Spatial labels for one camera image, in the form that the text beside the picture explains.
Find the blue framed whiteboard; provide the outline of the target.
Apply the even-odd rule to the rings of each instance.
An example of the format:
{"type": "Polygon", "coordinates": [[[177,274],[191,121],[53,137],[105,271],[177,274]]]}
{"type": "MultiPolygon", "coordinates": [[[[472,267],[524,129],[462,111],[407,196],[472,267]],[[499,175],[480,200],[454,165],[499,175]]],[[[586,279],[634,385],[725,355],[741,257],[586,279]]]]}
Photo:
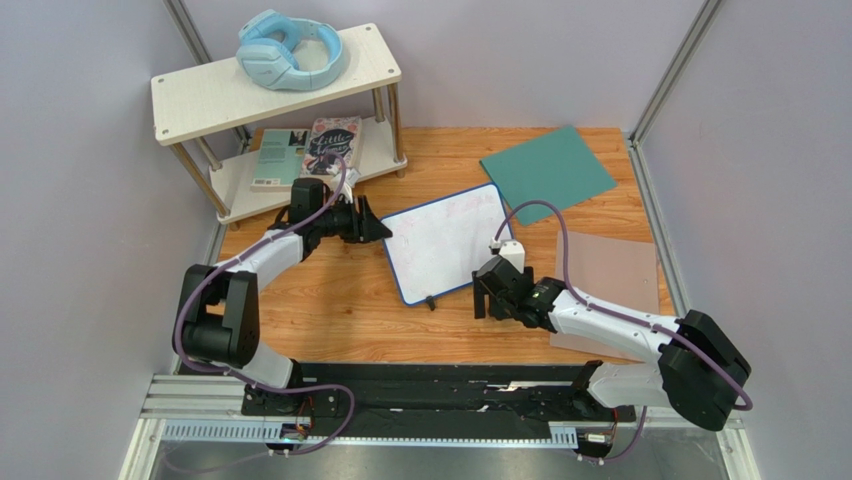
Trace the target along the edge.
{"type": "Polygon", "coordinates": [[[383,241],[403,304],[413,307],[472,284],[491,257],[491,243],[513,237],[507,209],[489,182],[391,213],[383,241]]]}

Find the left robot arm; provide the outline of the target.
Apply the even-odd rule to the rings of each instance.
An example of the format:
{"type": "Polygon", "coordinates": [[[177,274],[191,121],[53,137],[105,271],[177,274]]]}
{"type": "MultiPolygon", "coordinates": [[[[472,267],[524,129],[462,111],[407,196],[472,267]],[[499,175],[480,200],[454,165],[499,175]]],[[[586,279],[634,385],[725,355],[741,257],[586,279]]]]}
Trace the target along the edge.
{"type": "Polygon", "coordinates": [[[184,366],[233,376],[275,394],[306,392],[298,363],[261,340],[261,292],[327,237],[367,244],[393,233],[365,196],[350,200],[314,178],[297,180],[291,192],[289,205],[250,247],[215,265],[187,269],[172,334],[184,366]]]}

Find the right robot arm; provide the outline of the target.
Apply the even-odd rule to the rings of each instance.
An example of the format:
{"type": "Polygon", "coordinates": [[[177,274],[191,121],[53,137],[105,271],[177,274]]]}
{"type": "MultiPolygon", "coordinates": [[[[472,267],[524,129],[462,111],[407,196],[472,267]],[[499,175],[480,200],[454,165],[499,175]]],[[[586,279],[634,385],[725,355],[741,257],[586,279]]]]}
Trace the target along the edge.
{"type": "Polygon", "coordinates": [[[478,318],[513,319],[527,328],[575,335],[636,358],[602,363],[576,387],[606,408],[670,407],[709,431],[751,402],[744,386],[751,367],[715,320],[690,310],[682,317],[641,312],[603,301],[551,277],[534,281],[496,255],[472,274],[478,318]]]}

